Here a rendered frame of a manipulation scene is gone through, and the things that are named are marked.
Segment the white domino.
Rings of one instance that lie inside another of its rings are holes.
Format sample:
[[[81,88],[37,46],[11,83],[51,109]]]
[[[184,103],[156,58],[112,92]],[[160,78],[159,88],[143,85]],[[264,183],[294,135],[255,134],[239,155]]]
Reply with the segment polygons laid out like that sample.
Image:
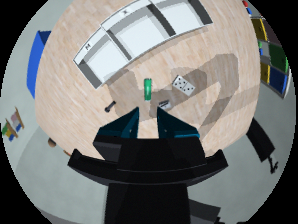
[[[177,75],[175,80],[172,82],[172,85],[187,94],[188,96],[195,89],[193,85],[191,85],[188,81],[183,79],[181,76]]]

